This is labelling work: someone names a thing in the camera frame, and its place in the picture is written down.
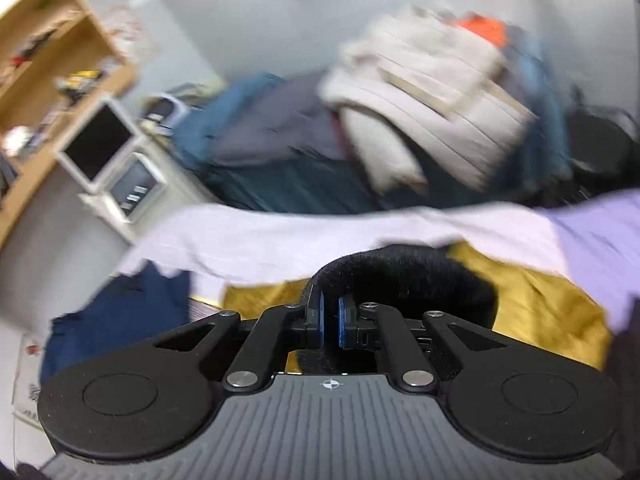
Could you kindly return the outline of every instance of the gray ribbed plate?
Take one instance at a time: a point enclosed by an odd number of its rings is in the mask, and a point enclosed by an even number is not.
[[[195,440],[151,462],[104,465],[57,455],[52,480],[415,480],[619,478],[601,455],[576,462],[512,462],[476,447],[436,400],[401,394],[385,376],[278,375],[228,399]]]

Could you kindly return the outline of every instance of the black screen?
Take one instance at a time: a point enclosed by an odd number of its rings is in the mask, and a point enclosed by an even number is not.
[[[111,108],[104,106],[66,147],[66,155],[90,180],[132,137]]]

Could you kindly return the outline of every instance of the orange cloth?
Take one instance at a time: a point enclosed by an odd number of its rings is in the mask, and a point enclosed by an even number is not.
[[[460,20],[456,25],[470,30],[481,38],[485,38],[498,48],[502,48],[507,44],[507,27],[500,20],[474,14],[470,18]]]

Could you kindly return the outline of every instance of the black garment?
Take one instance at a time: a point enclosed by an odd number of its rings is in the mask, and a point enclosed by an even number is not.
[[[604,372],[620,393],[618,430],[606,452],[623,471],[640,468],[640,300],[625,332],[609,348]]]
[[[442,310],[469,322],[491,328],[497,315],[493,285],[443,250],[396,244],[350,254],[320,269],[302,292],[308,302],[311,286],[324,293],[324,338],[321,351],[298,351],[303,372],[365,373],[375,369],[373,353],[341,350],[336,342],[339,298],[352,295],[356,304],[374,301],[397,308],[405,318],[422,319],[427,310]]]

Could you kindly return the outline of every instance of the wooden shelf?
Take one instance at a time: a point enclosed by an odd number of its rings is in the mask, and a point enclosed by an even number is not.
[[[37,127],[61,99],[56,79],[81,70],[94,70],[107,57],[121,66],[103,78],[94,91],[60,114],[46,131],[47,140],[27,160],[15,162],[18,178],[0,200],[0,248],[32,197],[56,166],[55,139],[78,118],[101,92],[123,93],[136,79],[136,70],[116,50],[87,0],[19,0],[0,15],[0,63],[68,14],[63,25],[0,87],[0,136],[14,126]]]

